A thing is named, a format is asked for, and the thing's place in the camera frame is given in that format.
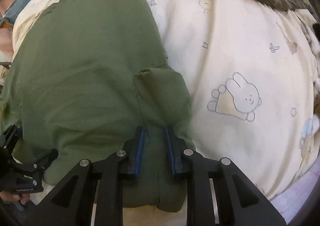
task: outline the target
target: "folded green cloth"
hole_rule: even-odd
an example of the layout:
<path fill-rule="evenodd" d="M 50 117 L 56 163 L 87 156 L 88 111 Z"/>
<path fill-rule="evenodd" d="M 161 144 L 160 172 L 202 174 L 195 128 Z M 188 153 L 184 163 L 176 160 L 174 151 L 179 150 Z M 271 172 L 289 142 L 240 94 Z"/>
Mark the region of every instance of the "folded green cloth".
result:
<path fill-rule="evenodd" d="M 1 95 L 1 131 L 23 126 L 15 157 L 56 148 L 45 172 L 58 183 L 80 160 L 107 158 L 147 128 L 138 182 L 124 184 L 125 207 L 177 212 L 186 184 L 170 178 L 163 127 L 188 136 L 190 97 L 172 70 L 146 0 L 60 0 L 26 35 Z"/>

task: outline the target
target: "cartoon bunny print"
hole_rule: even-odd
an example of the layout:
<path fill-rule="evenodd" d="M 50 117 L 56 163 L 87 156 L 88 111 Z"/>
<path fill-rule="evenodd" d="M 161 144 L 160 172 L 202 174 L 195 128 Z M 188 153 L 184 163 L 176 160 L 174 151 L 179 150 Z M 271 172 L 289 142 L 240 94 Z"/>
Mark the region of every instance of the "cartoon bunny print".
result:
<path fill-rule="evenodd" d="M 254 110 L 262 103 L 257 88 L 240 73 L 234 73 L 211 94 L 214 100 L 208 103 L 209 111 L 247 121 L 254 121 Z"/>
<path fill-rule="evenodd" d="M 203 12 L 211 10 L 213 1 L 217 0 L 199 0 L 199 5 L 204 8 Z"/>

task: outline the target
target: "green fabric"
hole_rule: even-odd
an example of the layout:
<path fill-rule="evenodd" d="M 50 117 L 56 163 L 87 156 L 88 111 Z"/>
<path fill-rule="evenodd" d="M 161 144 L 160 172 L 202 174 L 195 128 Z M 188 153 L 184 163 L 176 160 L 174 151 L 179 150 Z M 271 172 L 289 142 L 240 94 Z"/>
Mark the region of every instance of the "green fabric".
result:
<path fill-rule="evenodd" d="M 125 182 L 124 206 L 177 212 L 186 185 L 174 183 L 163 127 L 188 137 L 190 98 L 166 62 L 146 0 L 60 0 L 28 32 L 1 95 L 1 131 L 23 126 L 22 162 L 51 148 L 45 172 L 54 185 L 80 160 L 105 159 L 147 128 L 138 183 Z"/>

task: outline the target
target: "cartoon bear print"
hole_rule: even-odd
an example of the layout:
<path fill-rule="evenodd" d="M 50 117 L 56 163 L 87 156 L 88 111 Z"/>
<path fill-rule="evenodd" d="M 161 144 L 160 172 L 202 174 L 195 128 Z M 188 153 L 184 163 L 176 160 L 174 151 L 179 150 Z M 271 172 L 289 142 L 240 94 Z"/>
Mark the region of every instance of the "cartoon bear print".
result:
<path fill-rule="evenodd" d="M 303 175 L 308 170 L 308 161 L 314 148 L 313 136 L 313 119 L 307 119 L 304 123 L 299 148 L 301 149 L 302 163 L 297 173 L 298 176 Z"/>
<path fill-rule="evenodd" d="M 209 111 L 242 120 L 254 121 L 254 110 L 262 103 L 257 88 L 240 73 L 234 73 L 232 79 L 227 79 L 211 94 L 214 100 L 207 105 Z"/>
<path fill-rule="evenodd" d="M 199 0 L 199 5 L 204 8 L 203 12 L 206 12 L 208 10 L 211 10 L 212 8 L 212 2 L 217 0 Z"/>

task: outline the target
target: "star print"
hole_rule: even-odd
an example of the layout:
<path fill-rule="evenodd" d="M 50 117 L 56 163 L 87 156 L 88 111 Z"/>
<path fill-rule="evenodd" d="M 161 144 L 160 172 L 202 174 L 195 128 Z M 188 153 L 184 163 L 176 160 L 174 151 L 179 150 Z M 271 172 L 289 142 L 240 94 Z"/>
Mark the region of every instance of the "star print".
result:
<path fill-rule="evenodd" d="M 292 108 L 291 109 L 291 116 L 294 118 L 297 115 L 297 109 L 296 108 Z"/>

